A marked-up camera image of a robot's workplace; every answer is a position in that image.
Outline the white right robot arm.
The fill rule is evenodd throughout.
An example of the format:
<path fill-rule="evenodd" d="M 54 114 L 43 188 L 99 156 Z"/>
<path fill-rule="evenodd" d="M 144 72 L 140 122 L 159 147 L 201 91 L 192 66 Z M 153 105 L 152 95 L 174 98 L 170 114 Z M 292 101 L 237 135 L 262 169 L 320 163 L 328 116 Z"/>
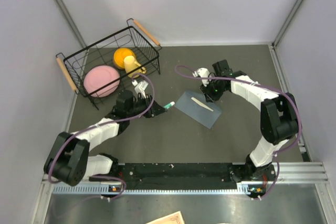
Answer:
<path fill-rule="evenodd" d="M 299 132 L 297 115 L 293 106 L 294 96 L 262 88 L 242 71 L 232 71 L 226 60 L 212 65 L 213 72 L 206 68 L 194 71 L 201 78 L 200 90 L 206 102 L 218 101 L 225 91 L 244 98 L 260 111 L 261 139 L 256 148 L 246 157 L 242 167 L 233 167 L 233 181 L 256 180 L 270 167 L 277 151 Z"/>

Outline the cream paper letter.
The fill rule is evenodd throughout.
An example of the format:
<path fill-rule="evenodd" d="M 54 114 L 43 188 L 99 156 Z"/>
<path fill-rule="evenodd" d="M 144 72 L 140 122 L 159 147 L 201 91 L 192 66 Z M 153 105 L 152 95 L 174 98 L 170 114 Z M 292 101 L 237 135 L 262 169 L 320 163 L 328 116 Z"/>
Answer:
<path fill-rule="evenodd" d="M 200 100 L 198 100 L 197 98 L 195 97 L 191 97 L 191 100 L 194 101 L 196 104 L 198 104 L 199 106 L 213 112 L 214 110 L 210 107 L 208 107 L 206 104 L 202 103 Z"/>

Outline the green white glue stick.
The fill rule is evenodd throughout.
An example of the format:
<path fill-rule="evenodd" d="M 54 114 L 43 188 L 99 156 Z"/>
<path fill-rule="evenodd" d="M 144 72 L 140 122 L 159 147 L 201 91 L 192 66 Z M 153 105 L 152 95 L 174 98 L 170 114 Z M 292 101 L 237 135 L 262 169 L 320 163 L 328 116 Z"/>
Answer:
<path fill-rule="evenodd" d="M 171 107 L 173 107 L 174 105 L 175 105 L 175 102 L 172 101 L 172 102 L 166 104 L 166 105 L 164 106 L 164 108 L 165 108 L 166 110 L 168 110 L 168 109 L 170 109 Z"/>

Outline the orange bowl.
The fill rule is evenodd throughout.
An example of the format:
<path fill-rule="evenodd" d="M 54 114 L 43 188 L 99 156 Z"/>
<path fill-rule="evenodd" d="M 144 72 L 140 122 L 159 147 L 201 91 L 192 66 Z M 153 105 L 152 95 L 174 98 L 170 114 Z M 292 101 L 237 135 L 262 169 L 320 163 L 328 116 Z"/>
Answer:
<path fill-rule="evenodd" d="M 118 48 L 113 54 L 113 64 L 118 69 L 124 69 L 124 59 L 127 56 L 135 57 L 135 53 L 129 48 Z"/>

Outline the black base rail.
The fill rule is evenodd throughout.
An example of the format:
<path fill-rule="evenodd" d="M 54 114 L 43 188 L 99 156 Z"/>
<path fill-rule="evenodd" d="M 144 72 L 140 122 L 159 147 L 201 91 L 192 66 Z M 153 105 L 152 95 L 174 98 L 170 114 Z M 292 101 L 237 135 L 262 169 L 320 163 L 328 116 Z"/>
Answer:
<path fill-rule="evenodd" d="M 252 175 L 244 163 L 125 163 L 110 176 L 123 179 L 127 189 L 234 189 L 238 182 L 270 182 L 275 169 Z"/>

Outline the pale yellow mug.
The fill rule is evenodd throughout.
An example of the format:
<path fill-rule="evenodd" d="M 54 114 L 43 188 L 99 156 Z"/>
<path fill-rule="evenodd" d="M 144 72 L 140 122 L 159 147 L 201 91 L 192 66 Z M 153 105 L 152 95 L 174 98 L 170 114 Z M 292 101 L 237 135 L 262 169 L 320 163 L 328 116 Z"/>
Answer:
<path fill-rule="evenodd" d="M 146 73 L 146 68 L 138 63 L 134 56 L 127 56 L 124 58 L 124 69 L 129 78 L 137 78 L 139 76 L 138 73 Z"/>

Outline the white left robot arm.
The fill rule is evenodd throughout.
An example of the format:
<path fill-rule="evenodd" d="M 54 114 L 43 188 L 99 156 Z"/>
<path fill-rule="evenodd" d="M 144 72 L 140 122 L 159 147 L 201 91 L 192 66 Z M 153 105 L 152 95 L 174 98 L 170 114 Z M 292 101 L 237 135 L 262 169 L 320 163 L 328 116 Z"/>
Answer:
<path fill-rule="evenodd" d="M 134 95 L 130 90 L 121 91 L 112 110 L 98 123 L 82 131 L 58 134 L 44 164 L 44 173 L 53 183 L 63 182 L 70 186 L 90 177 L 116 179 L 118 159 L 106 153 L 90 156 L 89 152 L 123 133 L 131 119 L 142 116 L 150 119 L 165 113 L 169 107 L 169 104 L 159 105 L 150 94 Z"/>

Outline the grey blue envelope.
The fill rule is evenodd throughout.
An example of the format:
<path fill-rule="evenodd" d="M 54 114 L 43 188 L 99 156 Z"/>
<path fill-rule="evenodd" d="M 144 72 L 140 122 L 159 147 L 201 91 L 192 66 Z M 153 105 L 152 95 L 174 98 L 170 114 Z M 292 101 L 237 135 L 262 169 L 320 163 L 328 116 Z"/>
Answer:
<path fill-rule="evenodd" d="M 199 106 L 191 100 L 191 97 L 197 98 L 202 103 L 212 108 L 214 111 L 211 112 Z M 182 96 L 175 103 L 175 107 L 208 129 L 210 129 L 215 124 L 219 116 L 222 114 L 221 108 L 214 103 L 206 102 L 205 96 L 203 94 L 190 90 L 186 90 L 182 94 Z"/>

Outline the brown patterned paper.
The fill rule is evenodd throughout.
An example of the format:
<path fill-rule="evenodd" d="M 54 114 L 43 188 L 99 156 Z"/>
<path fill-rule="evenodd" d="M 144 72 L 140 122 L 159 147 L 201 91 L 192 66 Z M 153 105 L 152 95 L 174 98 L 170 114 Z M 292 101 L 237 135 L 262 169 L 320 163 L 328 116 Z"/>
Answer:
<path fill-rule="evenodd" d="M 180 211 L 177 211 L 170 215 L 150 221 L 148 222 L 148 224 L 185 224 L 185 221 L 182 213 Z"/>

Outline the pink plate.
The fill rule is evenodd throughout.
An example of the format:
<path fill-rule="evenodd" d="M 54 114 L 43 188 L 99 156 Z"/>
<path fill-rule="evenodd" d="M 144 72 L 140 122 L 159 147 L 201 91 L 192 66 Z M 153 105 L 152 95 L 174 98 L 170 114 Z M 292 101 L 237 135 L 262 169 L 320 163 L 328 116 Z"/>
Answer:
<path fill-rule="evenodd" d="M 92 97 L 106 97 L 118 88 L 120 83 L 119 72 L 111 66 L 97 66 L 85 76 L 83 85 Z"/>

